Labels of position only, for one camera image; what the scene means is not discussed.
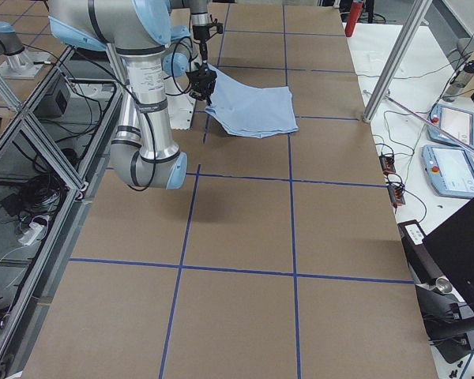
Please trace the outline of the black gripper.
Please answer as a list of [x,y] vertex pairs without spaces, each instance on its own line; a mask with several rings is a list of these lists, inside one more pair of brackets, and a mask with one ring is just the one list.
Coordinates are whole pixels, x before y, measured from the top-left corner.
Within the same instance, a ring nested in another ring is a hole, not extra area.
[[203,35],[200,36],[197,41],[198,41],[198,46],[199,46],[199,52],[201,55],[201,60],[204,64],[208,62],[209,58],[209,53],[208,53],[208,41],[210,39],[210,36]]
[[194,71],[188,72],[190,83],[189,95],[199,101],[211,103],[211,95],[216,86],[216,72],[208,65],[199,65]]

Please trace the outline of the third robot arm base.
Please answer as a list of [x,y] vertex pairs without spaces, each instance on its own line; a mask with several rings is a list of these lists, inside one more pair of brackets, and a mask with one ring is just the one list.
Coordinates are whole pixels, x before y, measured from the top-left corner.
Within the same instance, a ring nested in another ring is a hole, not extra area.
[[0,21],[0,75],[6,79],[34,79],[51,54],[28,50],[11,24]]

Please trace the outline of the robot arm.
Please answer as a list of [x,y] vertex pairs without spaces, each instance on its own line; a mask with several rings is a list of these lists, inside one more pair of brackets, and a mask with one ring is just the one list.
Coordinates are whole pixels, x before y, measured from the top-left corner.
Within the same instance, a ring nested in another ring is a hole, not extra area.
[[137,190],[178,189],[187,155],[171,134],[164,78],[186,74],[191,96],[209,101],[211,28],[206,1],[51,1],[49,21],[61,42],[90,51],[115,47],[126,68],[119,125],[111,142],[116,174]]
[[203,63],[208,61],[208,41],[211,39],[213,22],[208,13],[206,0],[182,0],[182,7],[190,10],[190,20],[193,26],[193,37],[198,42],[199,52]]

